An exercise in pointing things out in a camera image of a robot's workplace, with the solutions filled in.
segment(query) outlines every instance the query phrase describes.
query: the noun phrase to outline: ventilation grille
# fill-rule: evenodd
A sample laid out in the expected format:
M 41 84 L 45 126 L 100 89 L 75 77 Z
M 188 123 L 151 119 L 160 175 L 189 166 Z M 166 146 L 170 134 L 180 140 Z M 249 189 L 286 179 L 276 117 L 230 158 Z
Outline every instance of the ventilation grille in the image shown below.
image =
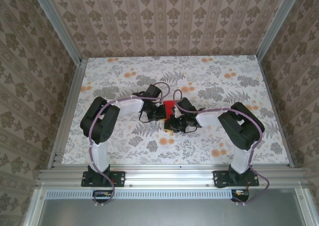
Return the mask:
M 92 199 L 93 190 L 48 190 L 46 200 Z M 117 190 L 114 199 L 231 199 L 231 190 Z

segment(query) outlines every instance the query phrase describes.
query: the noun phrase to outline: floral tablecloth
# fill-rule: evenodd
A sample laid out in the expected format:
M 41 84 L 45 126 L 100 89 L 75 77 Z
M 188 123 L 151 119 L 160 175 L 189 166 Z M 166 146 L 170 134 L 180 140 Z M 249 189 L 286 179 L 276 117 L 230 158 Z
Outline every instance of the floral tablecloth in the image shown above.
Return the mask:
M 82 82 L 63 164 L 87 164 L 89 145 L 80 121 L 95 97 L 113 100 L 165 81 L 181 89 L 198 109 L 229 107 L 240 101 L 264 124 L 253 163 L 288 163 L 274 111 L 255 56 L 90 58 Z M 159 85 L 163 93 L 165 86 Z M 189 134 L 166 133 L 163 122 L 143 124 L 138 113 L 119 117 L 108 155 L 111 164 L 229 164 L 233 144 L 222 127 Z

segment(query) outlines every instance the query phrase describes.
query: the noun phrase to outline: wire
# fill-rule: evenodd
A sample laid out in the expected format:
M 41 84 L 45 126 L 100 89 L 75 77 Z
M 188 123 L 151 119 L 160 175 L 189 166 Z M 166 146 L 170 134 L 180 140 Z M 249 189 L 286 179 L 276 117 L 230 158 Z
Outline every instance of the wire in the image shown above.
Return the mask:
M 100 117 L 100 115 L 102 114 L 102 112 L 106 109 L 106 107 L 108 107 L 109 105 L 114 104 L 114 103 L 116 103 L 116 102 L 121 102 L 121 101 L 129 100 L 129 99 L 161 100 L 161 99 L 164 99 L 165 97 L 167 97 L 167 96 L 169 95 L 169 93 L 170 93 L 170 86 L 169 86 L 166 82 L 157 82 L 157 83 L 155 83 L 154 85 L 157 85 L 157 84 L 164 84 L 164 85 L 167 86 L 168 92 L 167 92 L 166 95 L 161 96 L 161 97 L 157 97 L 157 98 L 140 97 L 140 96 L 130 96 L 130 97 L 126 97 L 126 98 L 122 98 L 122 99 L 110 101 L 110 102 L 108 102 L 106 105 L 104 105 L 104 106 L 100 109 L 99 113 L 96 115 L 95 119 L 94 119 L 93 122 L 92 122 L 90 131 L 89 131 L 89 141 L 90 141 L 90 150 L 89 150 L 89 153 L 90 153 L 90 159 L 91 159 L 92 165 L 93 165 L 93 167 L 95 168 L 96 172 L 98 172 L 98 173 L 99 173 L 100 175 L 102 175 L 105 179 L 107 179 L 107 181 L 108 181 L 108 182 L 111 184 L 111 186 L 112 186 L 112 194 L 111 194 L 110 198 L 105 202 L 106 204 L 107 204 L 109 201 L 111 201 L 111 199 L 113 198 L 113 196 L 114 196 L 114 194 L 115 194 L 115 187 L 114 187 L 113 182 L 110 180 L 110 178 L 109 178 L 107 175 L 105 175 L 103 172 L 101 172 L 101 171 L 98 169 L 98 167 L 96 166 L 95 162 L 94 162 L 93 154 L 92 154 L 92 146 L 93 146 L 92 131 L 93 131 L 94 125 L 96 124 L 97 120 L 99 119 L 99 117 Z M 101 204 L 101 205 L 102 205 L 102 204 L 104 204 L 104 203 L 98 203 L 98 202 L 96 201 L 96 196 L 97 196 L 98 194 L 95 194 L 95 195 L 94 195 L 93 201 L 94 201 L 95 205 L 98 205 L 98 204 Z
M 248 119 L 249 121 L 251 121 L 251 123 L 253 123 L 253 124 L 256 126 L 256 128 L 257 128 L 257 130 L 258 130 L 258 132 L 259 132 L 259 139 L 258 139 L 258 141 L 257 141 L 257 142 L 252 146 L 252 148 L 251 148 L 251 152 L 250 152 L 250 156 L 249 156 L 249 160 L 248 160 L 248 166 L 249 166 L 249 168 L 250 168 L 250 170 L 251 170 L 252 172 L 254 172 L 256 175 L 258 175 L 260 178 L 264 179 L 264 180 L 267 182 L 267 185 L 266 185 L 266 187 L 262 190 L 262 192 L 261 192 L 259 195 L 257 195 L 255 198 L 253 198 L 253 199 L 251 199 L 251 200 L 248 200 L 248 201 L 246 201 L 246 202 L 243 202 L 243 201 L 241 201 L 240 199 L 238 199 L 238 198 L 236 198 L 236 197 L 233 197 L 233 198 L 234 198 L 235 200 L 237 200 L 237 201 L 243 203 L 243 205 L 245 205 L 245 204 L 249 204 L 249 203 L 255 201 L 255 200 L 258 199 L 260 196 L 262 196 L 262 195 L 266 192 L 266 190 L 269 188 L 270 182 L 269 182 L 269 180 L 268 180 L 266 177 L 262 176 L 262 175 L 259 174 L 256 170 L 254 170 L 253 167 L 252 167 L 252 165 L 251 165 L 251 161 L 252 161 L 252 159 L 253 159 L 254 150 L 255 150 L 255 148 L 257 147 L 257 145 L 261 142 L 261 140 L 262 140 L 262 138 L 263 138 L 263 132 L 262 132 L 261 128 L 259 127 L 259 125 L 256 123 L 256 121 L 254 121 L 251 117 L 249 117 L 249 116 L 246 115 L 245 113 L 243 113 L 243 112 L 241 112 L 241 111 L 238 111 L 238 110 L 231 109 L 231 108 L 216 108 L 216 109 L 207 109 L 207 110 L 198 110 L 198 111 L 191 111 L 191 110 L 183 109 L 182 107 L 180 107 L 180 106 L 177 104 L 177 101 L 175 100 L 175 94 L 176 94 L 176 92 L 179 92 L 179 93 L 180 93 L 180 98 L 183 97 L 183 93 L 182 93 L 182 91 L 179 90 L 179 89 L 175 90 L 174 93 L 173 93 L 173 101 L 174 101 L 176 107 L 177 107 L 179 110 L 182 110 L 182 111 L 187 112 L 187 113 L 203 113 L 203 112 L 218 112 L 218 111 L 225 112 L 225 111 L 232 111 L 232 112 L 235 112 L 235 113 L 237 113 L 237 114 L 239 114 L 239 115 L 241 115 L 241 116 L 244 116 L 246 119 Z

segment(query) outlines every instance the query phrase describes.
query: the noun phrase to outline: gray panel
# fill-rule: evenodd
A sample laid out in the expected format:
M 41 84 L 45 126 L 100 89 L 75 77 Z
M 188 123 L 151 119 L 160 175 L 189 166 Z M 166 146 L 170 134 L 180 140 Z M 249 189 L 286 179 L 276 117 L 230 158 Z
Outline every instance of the gray panel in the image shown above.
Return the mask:
M 40 226 L 304 226 L 295 190 L 268 190 L 257 201 L 46 200 Z

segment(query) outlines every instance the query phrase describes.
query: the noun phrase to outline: wall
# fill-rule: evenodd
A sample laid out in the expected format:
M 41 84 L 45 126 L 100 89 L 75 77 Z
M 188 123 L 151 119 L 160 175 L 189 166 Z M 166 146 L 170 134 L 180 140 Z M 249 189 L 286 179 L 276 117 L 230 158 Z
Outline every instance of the wall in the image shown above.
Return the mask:
M 282 0 L 51 0 L 82 57 L 255 54 Z
M 319 205 L 319 0 L 296 0 L 262 60 L 296 164 Z
M 37 0 L 0 0 L 0 226 L 22 222 L 74 69 Z

